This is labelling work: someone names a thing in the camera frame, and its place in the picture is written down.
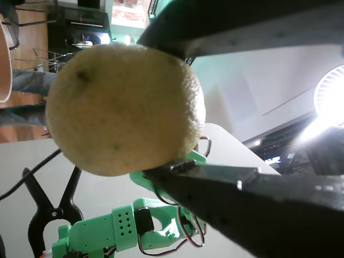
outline wall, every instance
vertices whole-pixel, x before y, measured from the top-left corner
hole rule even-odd
[[[342,47],[304,46],[197,58],[206,121],[241,142],[314,112],[321,77],[343,64]]]
[[[208,163],[262,167],[265,173],[276,173],[221,127],[207,124],[203,133],[213,140]],[[204,151],[203,144],[204,142],[200,146],[202,151]],[[57,146],[51,139],[1,144],[0,194],[20,179],[24,167],[34,167],[56,149]],[[63,155],[59,155],[37,172],[36,178],[54,206],[58,206],[72,170],[73,165]],[[152,192],[135,185],[127,175],[108,178],[83,172],[74,201],[83,212],[85,219],[88,219],[110,213],[114,207],[132,204],[140,197],[155,198]],[[35,202],[25,186],[0,202],[0,233],[6,245],[7,258],[33,257],[27,240],[27,228],[35,211]],[[57,220],[48,224],[44,231],[47,247],[58,239],[58,226],[65,223],[65,221]],[[210,227],[207,230],[204,248],[197,249],[186,244],[180,251],[169,257],[209,258],[211,256],[252,257]],[[116,254],[116,257],[143,257],[143,255],[137,248],[133,248]]]

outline ceiling light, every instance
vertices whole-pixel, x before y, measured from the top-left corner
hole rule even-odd
[[[320,80],[314,106],[324,123],[344,128],[344,65],[332,69]]]

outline chair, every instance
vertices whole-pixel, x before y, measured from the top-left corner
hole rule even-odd
[[[59,5],[58,5],[57,0],[26,0],[24,4],[17,5],[16,10],[55,14],[55,17],[53,17],[53,19],[50,19],[50,20],[35,21],[32,23],[23,23],[23,24],[19,24],[19,26],[53,23],[57,21],[59,17],[58,8],[59,8]]]
[[[36,63],[34,67],[28,68],[29,69],[38,69],[39,67],[42,67],[43,65],[49,65],[49,72],[58,73],[66,64],[66,60],[63,58],[71,58],[73,57],[73,53],[67,53],[67,54],[59,54],[52,51],[47,51],[43,49],[34,48],[33,51],[35,52],[36,56],[40,58],[40,60],[26,60],[26,59],[12,59],[12,63],[14,61],[24,61],[24,62],[31,62]],[[41,56],[39,52],[46,52],[51,53],[53,58],[49,59],[44,56]]]
[[[18,15],[13,7],[13,5],[10,4],[4,4],[2,5],[1,14],[4,17],[4,20],[2,24],[7,26],[7,29],[10,32],[11,38],[13,40],[14,46],[9,47],[10,50],[16,49],[19,47],[19,20]]]
[[[13,6],[2,1],[0,13],[4,16],[4,22],[13,40],[14,46],[10,50],[19,47],[19,27],[30,26],[36,24],[53,23],[59,17],[58,2],[57,0],[26,0],[24,4]],[[30,11],[30,12],[43,12],[47,14],[55,14],[54,16],[48,15],[49,20],[34,21],[32,23],[19,23],[16,10]]]

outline wooden floor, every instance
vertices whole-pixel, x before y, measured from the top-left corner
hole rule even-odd
[[[46,19],[45,14],[38,12],[18,11],[19,23],[36,22]],[[47,25],[33,25],[20,27],[19,48],[10,51],[12,59],[40,60],[36,57],[33,48],[48,50]],[[34,67],[33,63],[24,61],[13,61],[13,68],[27,69]],[[6,106],[17,106],[27,104],[38,104],[42,100],[40,95],[23,95],[21,92],[13,91],[6,103],[0,104],[0,108]],[[0,127],[0,143],[12,141],[25,141],[48,138],[43,126],[5,126]]]

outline green robotic arm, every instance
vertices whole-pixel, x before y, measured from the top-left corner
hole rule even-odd
[[[187,158],[199,164],[206,161],[197,152],[190,153]],[[133,173],[130,178],[137,185],[155,192],[159,198],[171,199],[165,192],[156,189],[142,172]],[[161,223],[160,231],[154,231],[152,217]],[[61,226],[59,240],[53,244],[52,252],[54,258],[103,258],[106,250],[120,252],[139,245],[145,253],[144,250],[168,247],[180,239],[189,239],[200,233],[199,230],[203,235],[205,222],[197,221],[187,209],[157,199],[140,198],[133,205],[115,208],[109,214],[82,220],[73,226]]]

